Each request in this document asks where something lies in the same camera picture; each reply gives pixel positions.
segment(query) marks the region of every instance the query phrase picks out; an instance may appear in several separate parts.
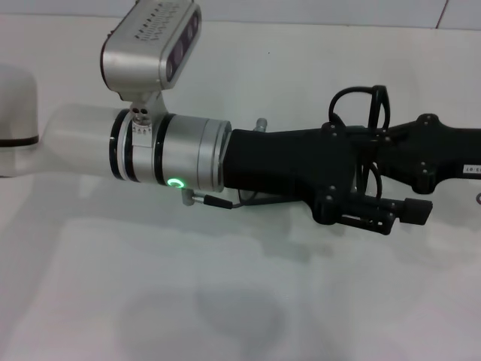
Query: silver camera housing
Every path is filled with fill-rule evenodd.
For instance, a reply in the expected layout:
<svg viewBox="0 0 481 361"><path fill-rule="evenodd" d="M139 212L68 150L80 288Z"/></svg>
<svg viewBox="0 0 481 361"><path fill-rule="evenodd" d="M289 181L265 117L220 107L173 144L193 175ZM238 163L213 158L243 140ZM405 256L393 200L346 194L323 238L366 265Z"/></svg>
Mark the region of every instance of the silver camera housing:
<svg viewBox="0 0 481 361"><path fill-rule="evenodd" d="M201 33L201 9L190 0L138 0L104 43L107 87L128 102L172 88Z"/></svg>

